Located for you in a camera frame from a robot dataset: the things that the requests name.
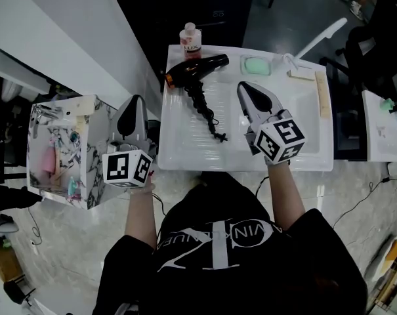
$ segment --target forearm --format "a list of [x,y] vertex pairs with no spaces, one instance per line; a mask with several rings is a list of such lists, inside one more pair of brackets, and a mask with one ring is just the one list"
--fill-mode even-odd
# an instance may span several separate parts
[[304,214],[304,206],[287,162],[268,168],[275,222],[287,230]]
[[150,245],[154,249],[157,247],[153,195],[151,192],[131,194],[125,234]]

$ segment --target white table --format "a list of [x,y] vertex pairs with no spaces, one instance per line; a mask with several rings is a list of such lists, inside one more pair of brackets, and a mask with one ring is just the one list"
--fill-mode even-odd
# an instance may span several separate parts
[[363,91],[366,116],[367,160],[397,162],[397,119],[395,113],[380,109],[383,98]]
[[[240,56],[253,55],[272,60],[279,55],[251,49],[204,46],[203,57],[227,54],[229,65],[201,81],[204,83],[208,107],[219,120],[217,132],[226,133],[229,141],[220,143],[208,130],[202,115],[192,107],[192,100],[182,89],[168,89],[165,85],[161,115],[158,165],[167,170],[190,171],[265,171],[262,154],[252,156],[246,143],[237,86],[240,81],[256,83],[272,91],[301,124],[307,143],[301,153],[291,160],[296,171],[330,171],[333,168],[333,122],[319,113],[316,81],[292,79],[287,76],[288,66],[282,66],[271,76],[242,75]],[[182,62],[179,45],[170,45],[167,71]],[[303,60],[300,66],[321,71],[325,67]]]

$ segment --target bottle cap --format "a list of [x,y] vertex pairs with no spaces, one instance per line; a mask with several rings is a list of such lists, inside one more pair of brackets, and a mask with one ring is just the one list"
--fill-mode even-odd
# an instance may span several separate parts
[[185,34],[187,36],[194,36],[195,32],[196,32],[195,24],[193,24],[192,22],[185,24]]

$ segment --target black t-shirt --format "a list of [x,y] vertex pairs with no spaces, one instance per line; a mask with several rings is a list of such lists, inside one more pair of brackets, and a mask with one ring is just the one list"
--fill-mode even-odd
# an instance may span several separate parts
[[191,190],[167,214],[155,251],[123,236],[93,314],[364,314],[366,284],[321,213],[283,232],[232,180]]

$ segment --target faucet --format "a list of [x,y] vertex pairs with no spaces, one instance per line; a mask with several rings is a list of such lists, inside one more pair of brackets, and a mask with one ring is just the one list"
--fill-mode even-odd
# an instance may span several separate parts
[[30,128],[33,128],[33,138],[38,137],[38,125],[42,117],[46,117],[52,120],[60,120],[63,117],[62,108],[57,106],[50,108],[48,106],[39,104],[33,107],[32,117],[30,119]]

